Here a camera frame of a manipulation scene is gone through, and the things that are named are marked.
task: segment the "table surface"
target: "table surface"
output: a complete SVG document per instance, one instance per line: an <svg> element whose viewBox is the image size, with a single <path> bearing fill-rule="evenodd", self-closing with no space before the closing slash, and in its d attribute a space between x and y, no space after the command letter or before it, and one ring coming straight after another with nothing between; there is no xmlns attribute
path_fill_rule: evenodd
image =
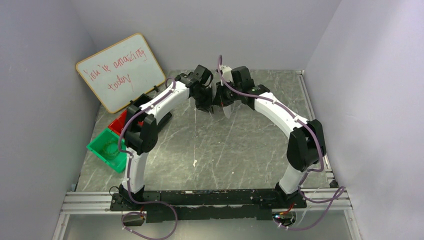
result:
<svg viewBox="0 0 424 240"><path fill-rule="evenodd" d="M173 70L168 76L189 70ZM301 83L292 70L251 70L255 84L263 84L297 114L310 118ZM111 114L100 106L91 140L122 111ZM240 101L230 118L218 109L214 114L195 108L193 99L176 107L171 120L158 134L144 174L146 190L222 190L274 188L289 162L288 138L268 118ZM107 191L119 186L117 173L87 151L76 190ZM328 188L325 172L312 172L306 188Z"/></svg>

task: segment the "marble tabletop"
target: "marble tabletop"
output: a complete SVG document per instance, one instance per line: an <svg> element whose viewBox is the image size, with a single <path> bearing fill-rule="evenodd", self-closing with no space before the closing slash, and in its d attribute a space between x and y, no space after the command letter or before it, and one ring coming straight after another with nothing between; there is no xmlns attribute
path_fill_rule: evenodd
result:
<svg viewBox="0 0 424 240"><path fill-rule="evenodd" d="M175 77L189 70L173 70ZM291 70L250 70L255 84L263 84L285 105L310 118L299 78ZM100 106L91 139L122 111L111 114ZM274 188L288 160L288 138L269 119L237 101L230 118L222 110L209 114L196 110L193 99L176 107L158 134L147 158L146 190L209 190ZM107 191L119 186L117 173L87 151L76 190ZM328 188L325 172L309 174L305 188Z"/></svg>

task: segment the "red handwriting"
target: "red handwriting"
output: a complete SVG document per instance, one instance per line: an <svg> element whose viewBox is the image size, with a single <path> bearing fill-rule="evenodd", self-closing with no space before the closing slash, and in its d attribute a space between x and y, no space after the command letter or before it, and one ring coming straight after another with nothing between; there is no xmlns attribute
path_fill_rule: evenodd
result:
<svg viewBox="0 0 424 240"><path fill-rule="evenodd" d="M113 84L108 84L108 88L107 89L111 89L113 91L116 91L122 84L124 83L130 83L131 84L131 89L134 92L134 88L133 88L133 82L131 81L130 75L127 74L126 76L122 76L120 77L119 75L116 75L116 81Z"/></svg>
<svg viewBox="0 0 424 240"><path fill-rule="evenodd" d="M91 70L91 72L90 73L88 73L88 71L87 70L84 70L84 72L90 77L90 79L91 79L91 81L93 81L94 82L94 80L97 78L97 76L99 76L100 75L100 72L99 72L99 70Z"/></svg>
<svg viewBox="0 0 424 240"><path fill-rule="evenodd" d="M103 65L103 66L97 65L97 66L99 66L100 68L102 68L105 72L111 72L109 70L109 66L108 65Z"/></svg>
<svg viewBox="0 0 424 240"><path fill-rule="evenodd" d="M117 69L122 67L125 63L132 62L138 58L144 58L143 62L147 61L145 51L140 47L135 52L130 51L127 55L120 57L118 60L113 62L113 66Z"/></svg>

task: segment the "robotic arm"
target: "robotic arm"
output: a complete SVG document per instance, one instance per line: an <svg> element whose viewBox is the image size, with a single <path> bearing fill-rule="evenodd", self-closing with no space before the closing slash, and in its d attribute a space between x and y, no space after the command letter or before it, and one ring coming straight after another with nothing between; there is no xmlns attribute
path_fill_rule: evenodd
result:
<svg viewBox="0 0 424 240"><path fill-rule="evenodd" d="M302 181L305 172L319 161L317 147L312 140L312 136L310 136L304 126L294 120L291 114L302 122L307 123L318 139L322 154L326 154L323 128L319 121L316 119L308 121L291 110L291 114L283 110L276 104L282 103L275 98L268 88L262 84L255 85L247 67L241 66L231 69L228 66L220 66L220 70L228 84L237 91L266 97L274 101L270 102L261 98L239 95L219 82L213 83L215 86L211 87L213 74L207 68L198 65L194 72L188 75L184 73L178 75L175 78L175 87L173 89L169 86L152 100L142 101L144 102L142 104L140 104L140 101L136 101L136 103L138 102L137 104L130 105L127 109L125 123L140 112L141 109L148 110L134 119L124 132L125 145L127 150L134 155L134 158L131 161L130 168L128 166L130 161L127 161L125 177L119 186L119 193L129 205L131 205L132 201L128 195L127 181L130 184L130 192L133 199L139 202L143 201L146 161L149 151L153 149L158 141L157 122L170 110L190 97L195 99L195 105L198 110L212 113L212 106L227 107L234 101L240 100L252 110L269 118L284 132L289 139L287 159L290 165L275 188L281 192L281 196L285 200L297 194L299 183ZM137 124L140 121L143 121L141 127Z"/></svg>

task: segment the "whiteboard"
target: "whiteboard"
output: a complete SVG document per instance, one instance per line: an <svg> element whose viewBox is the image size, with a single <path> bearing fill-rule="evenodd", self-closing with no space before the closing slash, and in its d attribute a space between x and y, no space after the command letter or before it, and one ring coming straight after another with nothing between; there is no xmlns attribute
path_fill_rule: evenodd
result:
<svg viewBox="0 0 424 240"><path fill-rule="evenodd" d="M146 40L136 33L75 66L109 113L116 113L165 81Z"/></svg>

